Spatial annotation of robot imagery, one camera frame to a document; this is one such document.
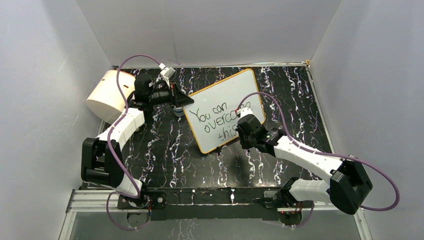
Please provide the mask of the yellow framed whiteboard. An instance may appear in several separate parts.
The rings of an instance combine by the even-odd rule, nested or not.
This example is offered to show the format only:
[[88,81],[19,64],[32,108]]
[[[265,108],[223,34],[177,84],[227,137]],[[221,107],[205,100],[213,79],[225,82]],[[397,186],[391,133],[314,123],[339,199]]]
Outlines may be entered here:
[[261,97],[256,94],[243,100],[258,91],[255,73],[248,68],[190,95],[194,103],[184,106],[183,111],[202,154],[238,137],[236,110],[239,104],[253,110],[260,123],[265,122]]

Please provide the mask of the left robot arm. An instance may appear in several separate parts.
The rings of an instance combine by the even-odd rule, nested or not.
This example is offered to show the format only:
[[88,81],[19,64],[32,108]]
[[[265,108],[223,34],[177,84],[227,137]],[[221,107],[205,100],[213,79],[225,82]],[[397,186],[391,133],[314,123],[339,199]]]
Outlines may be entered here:
[[168,104],[182,108],[194,102],[173,81],[158,81],[148,73],[134,76],[123,71],[107,71],[86,104],[109,127],[83,141],[81,179],[129,197],[137,208],[147,206],[149,194],[144,191],[143,182],[124,166],[122,149],[145,124],[154,106]]

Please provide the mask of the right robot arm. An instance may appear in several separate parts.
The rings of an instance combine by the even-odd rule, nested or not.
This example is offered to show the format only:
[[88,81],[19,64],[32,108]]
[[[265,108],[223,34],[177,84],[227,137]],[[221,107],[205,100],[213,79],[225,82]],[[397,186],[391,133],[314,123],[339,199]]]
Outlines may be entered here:
[[282,129],[266,129],[250,108],[238,110],[236,131],[245,150],[288,160],[318,176],[318,180],[290,178],[274,194],[261,201],[267,208],[295,207],[304,201],[331,203],[345,214],[354,215],[373,188],[363,165],[345,157],[326,156],[290,140]]

